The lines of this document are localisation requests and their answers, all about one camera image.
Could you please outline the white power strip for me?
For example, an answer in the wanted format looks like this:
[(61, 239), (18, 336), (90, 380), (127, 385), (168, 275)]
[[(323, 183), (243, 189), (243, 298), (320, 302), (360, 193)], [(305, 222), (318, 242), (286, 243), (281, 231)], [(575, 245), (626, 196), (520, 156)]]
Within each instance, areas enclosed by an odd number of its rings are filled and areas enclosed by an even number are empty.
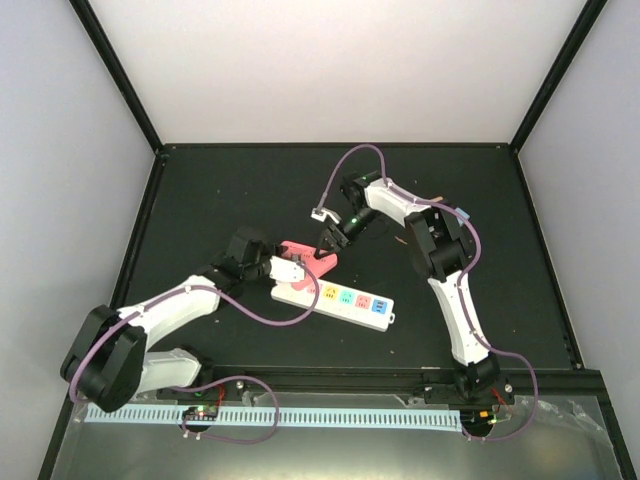
[(318, 297), (314, 312), (379, 332), (386, 332), (395, 322), (394, 301), (331, 282), (310, 282), (301, 289), (278, 283), (271, 290), (273, 300), (308, 309)]

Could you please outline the pink extension socket adapter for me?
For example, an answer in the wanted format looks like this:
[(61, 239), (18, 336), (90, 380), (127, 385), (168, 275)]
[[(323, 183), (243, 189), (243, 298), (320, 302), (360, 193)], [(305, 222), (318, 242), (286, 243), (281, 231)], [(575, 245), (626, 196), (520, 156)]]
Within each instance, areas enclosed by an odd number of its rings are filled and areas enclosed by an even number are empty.
[(292, 241), (283, 241), (281, 246), (284, 248), (282, 254), (284, 259), (291, 260), (293, 256), (298, 256), (317, 279), (321, 279), (338, 264), (336, 254), (330, 254), (321, 259), (317, 259), (314, 256), (315, 248), (312, 246)]

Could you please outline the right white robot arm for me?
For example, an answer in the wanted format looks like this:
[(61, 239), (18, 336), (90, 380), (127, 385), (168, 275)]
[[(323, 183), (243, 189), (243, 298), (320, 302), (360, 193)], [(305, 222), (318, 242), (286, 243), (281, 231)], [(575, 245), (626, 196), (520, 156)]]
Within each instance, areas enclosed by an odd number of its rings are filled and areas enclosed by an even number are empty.
[(464, 215), (445, 201), (425, 200), (406, 191), (379, 171), (344, 177), (340, 191), (353, 214), (341, 218), (325, 207), (328, 193), (321, 195), (311, 211), (311, 217), (324, 225), (315, 257), (351, 246), (381, 215), (403, 226), (413, 268), (432, 288), (444, 316), (456, 364), (456, 394), (467, 403), (479, 402), (490, 392), (500, 367), (470, 293), (466, 268), (478, 252), (478, 242), (464, 225)]

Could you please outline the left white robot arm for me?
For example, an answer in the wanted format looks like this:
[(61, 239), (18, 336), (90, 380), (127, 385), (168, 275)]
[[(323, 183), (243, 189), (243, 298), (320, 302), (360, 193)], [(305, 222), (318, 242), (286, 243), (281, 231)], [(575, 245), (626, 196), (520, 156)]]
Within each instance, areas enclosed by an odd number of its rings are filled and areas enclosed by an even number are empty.
[(188, 323), (231, 305), (253, 313), (236, 300), (241, 287), (263, 278), (297, 283), (314, 275), (286, 247), (240, 229), (213, 261), (177, 286), (133, 306), (99, 305), (86, 316), (60, 368), (74, 403), (93, 403), (114, 412), (140, 393), (165, 388), (207, 397), (213, 372), (184, 348), (156, 352), (154, 346)]

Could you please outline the blue cube plug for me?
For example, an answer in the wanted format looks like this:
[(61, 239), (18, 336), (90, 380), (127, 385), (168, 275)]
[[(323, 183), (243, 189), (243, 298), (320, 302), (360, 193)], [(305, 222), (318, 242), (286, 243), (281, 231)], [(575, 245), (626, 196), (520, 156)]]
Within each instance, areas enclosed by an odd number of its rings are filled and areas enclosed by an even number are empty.
[(456, 208), (455, 210), (456, 210), (456, 212), (457, 212), (461, 217), (463, 217), (464, 219), (466, 219), (466, 220), (469, 220), (469, 219), (470, 219), (470, 215), (469, 215), (467, 212), (465, 212), (463, 209), (461, 209), (461, 208), (459, 208), (459, 207), (458, 207), (458, 208)]

